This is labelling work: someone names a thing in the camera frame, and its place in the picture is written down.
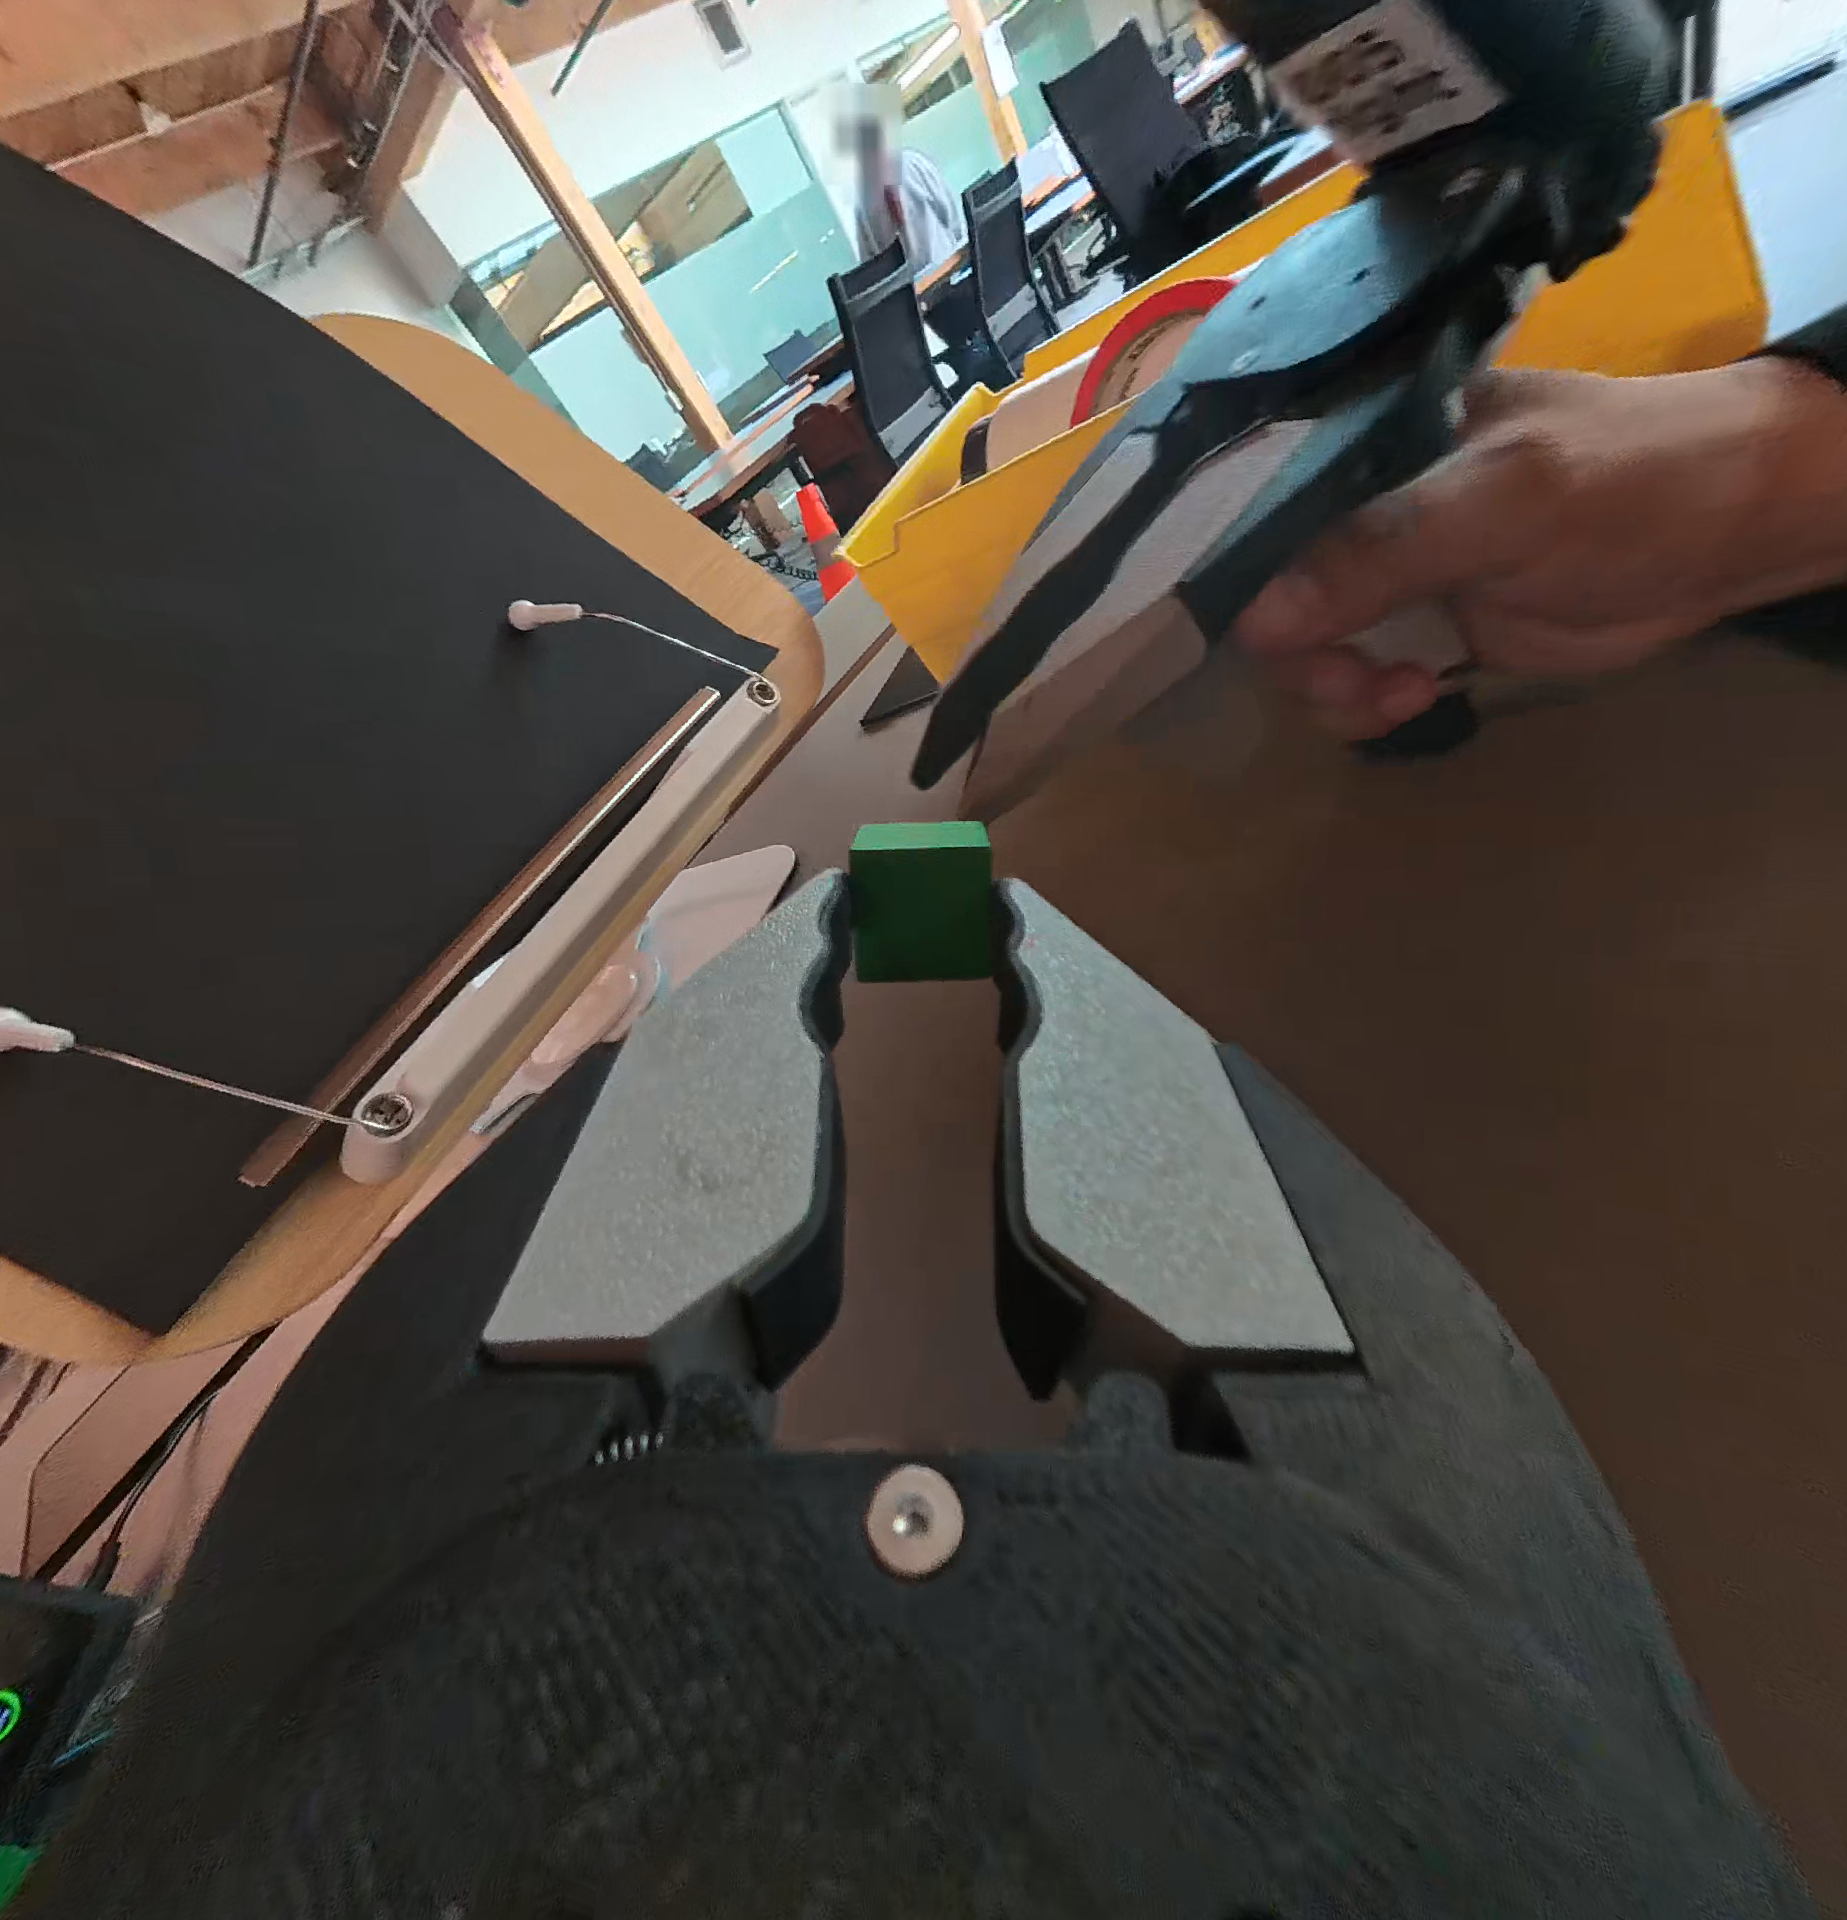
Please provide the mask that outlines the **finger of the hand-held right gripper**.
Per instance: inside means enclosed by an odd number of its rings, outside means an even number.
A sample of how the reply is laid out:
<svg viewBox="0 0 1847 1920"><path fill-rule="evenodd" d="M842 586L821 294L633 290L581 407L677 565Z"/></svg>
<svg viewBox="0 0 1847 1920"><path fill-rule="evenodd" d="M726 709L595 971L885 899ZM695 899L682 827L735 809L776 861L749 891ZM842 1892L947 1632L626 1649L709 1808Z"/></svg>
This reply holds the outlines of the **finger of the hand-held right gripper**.
<svg viewBox="0 0 1847 1920"><path fill-rule="evenodd" d="M1135 407L1061 487L948 672L911 788L959 773L1001 818L1079 747L1202 666L1318 528L1321 417L1225 439Z"/></svg>

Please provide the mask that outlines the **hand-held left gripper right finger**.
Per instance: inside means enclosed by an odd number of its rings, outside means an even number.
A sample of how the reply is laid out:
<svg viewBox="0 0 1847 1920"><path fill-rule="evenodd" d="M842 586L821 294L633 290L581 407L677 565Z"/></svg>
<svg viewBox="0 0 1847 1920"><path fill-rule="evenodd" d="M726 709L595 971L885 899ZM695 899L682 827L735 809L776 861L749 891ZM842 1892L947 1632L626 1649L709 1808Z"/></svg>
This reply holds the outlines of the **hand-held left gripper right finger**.
<svg viewBox="0 0 1847 1920"><path fill-rule="evenodd" d="M1357 1345L1221 1044L1021 881L992 890L992 1297L1028 1392L1352 1372Z"/></svg>

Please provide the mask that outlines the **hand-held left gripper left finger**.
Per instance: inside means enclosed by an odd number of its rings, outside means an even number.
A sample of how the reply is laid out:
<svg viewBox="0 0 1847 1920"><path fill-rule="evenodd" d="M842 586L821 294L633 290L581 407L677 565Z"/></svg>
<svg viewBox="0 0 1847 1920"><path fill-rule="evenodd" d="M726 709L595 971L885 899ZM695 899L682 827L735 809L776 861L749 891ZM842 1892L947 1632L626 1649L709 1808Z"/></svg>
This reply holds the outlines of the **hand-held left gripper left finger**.
<svg viewBox="0 0 1847 1920"><path fill-rule="evenodd" d="M483 1330L498 1365L779 1388L842 1294L847 878L815 876L614 1057Z"/></svg>

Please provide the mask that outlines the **yellow storage bin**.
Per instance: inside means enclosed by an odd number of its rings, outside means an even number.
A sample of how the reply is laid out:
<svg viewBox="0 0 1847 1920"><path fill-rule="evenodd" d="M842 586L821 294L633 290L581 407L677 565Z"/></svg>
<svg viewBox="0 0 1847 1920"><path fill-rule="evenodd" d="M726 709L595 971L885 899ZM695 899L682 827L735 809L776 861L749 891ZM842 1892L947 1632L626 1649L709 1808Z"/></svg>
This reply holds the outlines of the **yellow storage bin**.
<svg viewBox="0 0 1847 1920"><path fill-rule="evenodd" d="M1621 243L1563 283L1533 294L1493 362L1523 372L1660 377L1747 358L1765 340L1771 305L1728 153L1726 116L1694 102L1662 125L1660 174ZM1252 271L1285 254L1292 234L1337 214L1363 186L1338 164L1135 286L1028 356L1004 394L967 393L899 468L844 537L865 595L894 631L947 677L1004 580L1017 553L1112 417L1071 424L970 482L960 449L970 430L1039 379L1089 359L1144 302L1177 282Z"/></svg>

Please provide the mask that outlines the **green block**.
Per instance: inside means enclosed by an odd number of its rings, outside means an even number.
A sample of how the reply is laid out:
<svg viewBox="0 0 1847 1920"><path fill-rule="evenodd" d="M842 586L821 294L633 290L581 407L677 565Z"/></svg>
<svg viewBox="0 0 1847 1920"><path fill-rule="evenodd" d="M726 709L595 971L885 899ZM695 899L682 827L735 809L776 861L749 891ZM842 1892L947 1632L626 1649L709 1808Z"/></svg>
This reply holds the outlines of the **green block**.
<svg viewBox="0 0 1847 1920"><path fill-rule="evenodd" d="M847 853L847 886L858 983L992 975L992 846L983 825L865 825Z"/></svg>

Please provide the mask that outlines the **person's right forearm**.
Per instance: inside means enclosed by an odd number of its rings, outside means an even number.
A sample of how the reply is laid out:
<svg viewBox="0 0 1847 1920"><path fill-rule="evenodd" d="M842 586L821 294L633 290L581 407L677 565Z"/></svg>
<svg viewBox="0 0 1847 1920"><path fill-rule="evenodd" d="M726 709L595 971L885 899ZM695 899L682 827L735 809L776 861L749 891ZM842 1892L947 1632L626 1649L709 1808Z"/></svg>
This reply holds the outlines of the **person's right forearm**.
<svg viewBox="0 0 1847 1920"><path fill-rule="evenodd" d="M1847 398L1847 305L1764 348L1764 356L1822 374ZM1734 624L1795 658L1847 672L1847 568L1831 586L1737 614Z"/></svg>

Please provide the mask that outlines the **red tape roll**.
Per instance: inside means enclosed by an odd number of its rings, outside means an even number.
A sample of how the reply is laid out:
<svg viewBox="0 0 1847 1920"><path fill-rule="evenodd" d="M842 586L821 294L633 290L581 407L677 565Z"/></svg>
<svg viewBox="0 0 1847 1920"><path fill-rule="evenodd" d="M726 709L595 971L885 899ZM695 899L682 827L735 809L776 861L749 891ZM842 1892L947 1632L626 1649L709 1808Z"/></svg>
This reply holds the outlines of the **red tape roll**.
<svg viewBox="0 0 1847 1920"><path fill-rule="evenodd" d="M1202 321L1251 271L1184 279L1132 306L1085 359L1071 398L1071 424L1110 415L1172 372Z"/></svg>

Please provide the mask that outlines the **black flat plate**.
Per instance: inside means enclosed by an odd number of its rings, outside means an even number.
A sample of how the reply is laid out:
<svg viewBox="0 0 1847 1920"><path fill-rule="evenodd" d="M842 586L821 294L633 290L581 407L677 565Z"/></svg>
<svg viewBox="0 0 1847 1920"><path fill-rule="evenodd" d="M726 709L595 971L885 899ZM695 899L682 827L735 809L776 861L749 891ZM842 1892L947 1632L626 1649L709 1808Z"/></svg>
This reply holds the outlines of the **black flat plate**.
<svg viewBox="0 0 1847 1920"><path fill-rule="evenodd" d="M918 652L899 636L890 636L890 648L890 672L861 712L861 734L885 731L902 718L936 709L940 697L940 683Z"/></svg>

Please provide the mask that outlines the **silver clamp bar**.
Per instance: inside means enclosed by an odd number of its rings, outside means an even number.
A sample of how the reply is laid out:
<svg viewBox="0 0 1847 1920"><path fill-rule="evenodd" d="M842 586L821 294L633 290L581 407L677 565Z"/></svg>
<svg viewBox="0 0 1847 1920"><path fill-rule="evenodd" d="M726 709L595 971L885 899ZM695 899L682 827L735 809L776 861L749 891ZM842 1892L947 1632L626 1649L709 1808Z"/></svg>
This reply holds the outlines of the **silver clamp bar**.
<svg viewBox="0 0 1847 1920"><path fill-rule="evenodd" d="M354 1185L397 1180L444 1118L518 1044L581 957L709 816L724 781L778 727L782 689L744 672L734 689L682 697L475 903L402 994L251 1152L238 1185L274 1187L318 1125L340 1132Z"/></svg>

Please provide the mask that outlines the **black office chair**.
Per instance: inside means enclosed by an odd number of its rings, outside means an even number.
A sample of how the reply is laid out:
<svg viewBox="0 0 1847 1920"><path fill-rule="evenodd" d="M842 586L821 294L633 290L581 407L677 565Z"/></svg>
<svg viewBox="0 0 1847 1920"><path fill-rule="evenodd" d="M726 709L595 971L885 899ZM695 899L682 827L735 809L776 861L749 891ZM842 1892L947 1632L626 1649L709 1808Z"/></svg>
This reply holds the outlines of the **black office chair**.
<svg viewBox="0 0 1847 1920"><path fill-rule="evenodd" d="M1054 306L1034 279L1017 161L977 179L960 204L979 337L1004 381L1013 383L1030 348L1059 334Z"/></svg>
<svg viewBox="0 0 1847 1920"><path fill-rule="evenodd" d="M954 409L936 369L902 237L832 275L829 292L865 428L901 467Z"/></svg>
<svg viewBox="0 0 1847 1920"><path fill-rule="evenodd" d="M1137 23L1121 23L1039 93L1114 228L1106 259L1139 282L1193 250L1185 214L1216 182L1218 156L1177 102Z"/></svg>

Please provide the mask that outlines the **orange traffic cone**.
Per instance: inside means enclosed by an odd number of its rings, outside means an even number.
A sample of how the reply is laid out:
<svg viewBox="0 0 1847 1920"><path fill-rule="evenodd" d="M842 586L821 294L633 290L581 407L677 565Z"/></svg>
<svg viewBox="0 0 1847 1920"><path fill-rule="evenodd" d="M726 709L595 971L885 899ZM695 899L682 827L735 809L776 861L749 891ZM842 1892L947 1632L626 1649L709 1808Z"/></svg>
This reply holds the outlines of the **orange traffic cone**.
<svg viewBox="0 0 1847 1920"><path fill-rule="evenodd" d="M817 482L801 486L795 506L803 521L805 544L809 545L815 582L818 586L821 601L829 603L856 580L858 571L844 553L837 521L821 487Z"/></svg>

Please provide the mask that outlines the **black board with wooden edge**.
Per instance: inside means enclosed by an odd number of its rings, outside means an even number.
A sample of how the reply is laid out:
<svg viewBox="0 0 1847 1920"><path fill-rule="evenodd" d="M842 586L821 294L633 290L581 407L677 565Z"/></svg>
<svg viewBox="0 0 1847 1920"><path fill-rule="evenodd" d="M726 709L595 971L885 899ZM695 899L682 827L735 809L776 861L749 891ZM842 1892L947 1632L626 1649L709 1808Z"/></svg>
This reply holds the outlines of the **black board with wooden edge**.
<svg viewBox="0 0 1847 1920"><path fill-rule="evenodd" d="M0 1053L0 1346L128 1365L333 1284L813 720L815 617L415 324L298 319L0 145L0 1006L307 1103L672 706L782 712L682 861L385 1185L318 1125L82 1053Z"/></svg>

